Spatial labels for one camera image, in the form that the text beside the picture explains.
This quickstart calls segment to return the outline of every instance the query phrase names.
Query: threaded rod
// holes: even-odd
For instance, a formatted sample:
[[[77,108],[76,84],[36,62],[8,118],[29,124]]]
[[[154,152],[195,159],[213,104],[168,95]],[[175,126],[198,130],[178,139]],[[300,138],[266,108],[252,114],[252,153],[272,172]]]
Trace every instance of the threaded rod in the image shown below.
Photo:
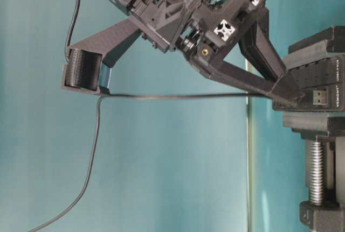
[[[312,142],[310,147],[310,193],[311,204],[322,206],[325,193],[325,169],[323,146],[321,142]]]

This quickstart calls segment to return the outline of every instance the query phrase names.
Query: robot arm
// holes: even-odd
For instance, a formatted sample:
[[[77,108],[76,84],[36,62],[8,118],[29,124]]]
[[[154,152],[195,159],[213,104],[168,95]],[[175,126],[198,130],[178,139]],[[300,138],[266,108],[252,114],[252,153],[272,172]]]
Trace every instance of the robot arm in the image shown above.
[[[63,88],[108,94],[100,82],[102,67],[113,68],[142,34],[163,53],[181,51],[210,80],[264,94],[287,106],[305,95],[269,41],[266,0],[110,1],[129,18],[69,47]],[[224,61],[236,44],[262,77]]]

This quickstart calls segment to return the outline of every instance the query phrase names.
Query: black cable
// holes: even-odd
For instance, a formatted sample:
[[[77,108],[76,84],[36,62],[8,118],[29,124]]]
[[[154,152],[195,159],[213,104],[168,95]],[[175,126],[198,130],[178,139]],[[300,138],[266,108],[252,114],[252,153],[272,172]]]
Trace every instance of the black cable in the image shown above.
[[[66,44],[65,44],[65,58],[66,58],[67,63],[70,61],[68,58],[69,57],[68,47],[71,44],[72,34],[73,34],[74,27],[75,27],[75,23],[77,21],[79,8],[80,8],[80,0],[75,0],[74,13],[73,13],[73,17],[71,20],[70,28],[68,29],[68,34],[67,34]]]
[[[76,0],[74,13],[73,13],[72,21],[70,24],[70,28],[68,30],[66,45],[65,45],[65,57],[66,57],[67,62],[69,62],[68,47],[70,46],[70,43],[71,43],[71,38],[72,38],[73,30],[75,27],[75,23],[77,21],[79,8],[80,8],[80,0]],[[98,135],[99,135],[101,104],[102,104],[102,101],[104,99],[125,98],[125,99],[132,99],[132,100],[156,101],[156,100],[193,100],[193,99],[201,100],[201,99],[215,99],[215,98],[226,98],[226,97],[266,97],[266,96],[260,95],[260,94],[204,94],[204,95],[166,95],[166,96],[113,94],[113,95],[109,95],[109,96],[100,97],[98,99],[98,102],[96,105],[96,130],[95,130],[95,135],[94,135],[94,139],[93,139],[91,156],[90,156],[89,165],[88,165],[88,169],[87,169],[86,179],[85,179],[84,186],[82,187],[82,190],[80,191],[77,198],[63,212],[61,212],[59,215],[57,215],[53,219],[47,221],[46,223],[38,226],[37,228],[30,230],[29,232],[37,232],[37,231],[49,226],[50,224],[56,222],[57,220],[59,220],[63,216],[65,216],[79,202],[79,200],[84,195],[84,193],[87,189],[87,186],[89,184],[90,176],[91,176],[91,172],[92,172],[93,161],[94,161],[94,156],[95,156],[95,151],[96,151],[96,146],[97,146],[97,141],[98,141]]]
[[[260,94],[204,94],[204,95],[166,95],[166,96],[147,96],[147,95],[129,95],[129,94],[113,94],[110,96],[102,96],[98,99],[97,105],[96,105],[96,130],[95,130],[95,135],[93,139],[93,145],[92,145],[92,150],[91,150],[91,156],[90,156],[90,161],[87,169],[87,174],[86,174],[86,179],[84,186],[82,187],[81,192],[77,196],[77,198],[59,215],[57,215],[55,218],[49,220],[48,222],[40,225],[39,227],[30,230],[29,232],[37,232],[50,224],[56,222],[63,216],[65,216],[82,198],[84,195],[87,186],[90,181],[90,176],[92,172],[92,167],[93,167],[93,161],[94,161],[94,156],[95,156],[95,151],[96,151],[96,146],[97,146],[97,141],[98,141],[98,135],[99,135],[99,127],[100,127],[100,116],[101,116],[101,104],[104,99],[118,99],[118,98],[123,98],[123,99],[132,99],[132,100],[141,100],[141,101],[162,101],[162,100],[201,100],[201,99],[219,99],[219,98],[227,98],[227,97],[265,97],[264,95]]]

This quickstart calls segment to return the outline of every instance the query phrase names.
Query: black roller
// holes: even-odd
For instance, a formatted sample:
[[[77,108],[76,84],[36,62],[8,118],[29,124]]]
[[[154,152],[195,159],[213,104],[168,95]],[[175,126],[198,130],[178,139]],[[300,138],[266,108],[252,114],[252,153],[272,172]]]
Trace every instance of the black roller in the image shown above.
[[[71,50],[66,85],[96,91],[100,66],[100,54]]]

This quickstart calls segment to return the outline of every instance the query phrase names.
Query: teal background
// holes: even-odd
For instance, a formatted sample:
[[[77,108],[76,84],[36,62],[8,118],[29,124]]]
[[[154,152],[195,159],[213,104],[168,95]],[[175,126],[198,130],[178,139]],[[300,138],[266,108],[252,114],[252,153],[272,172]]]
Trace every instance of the teal background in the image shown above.
[[[74,0],[0,0],[0,231],[60,213],[83,183],[96,97],[60,90]],[[73,41],[124,19],[82,0]],[[229,57],[244,67],[238,50]],[[138,40],[114,93],[218,93],[179,53]],[[246,101],[106,101],[89,188],[44,231],[246,231]]]
[[[281,56],[288,46],[332,25],[345,25],[343,0],[268,0],[270,38]],[[269,101],[250,104],[251,230],[308,231],[299,203],[308,199],[305,148],[300,135],[282,127]]]

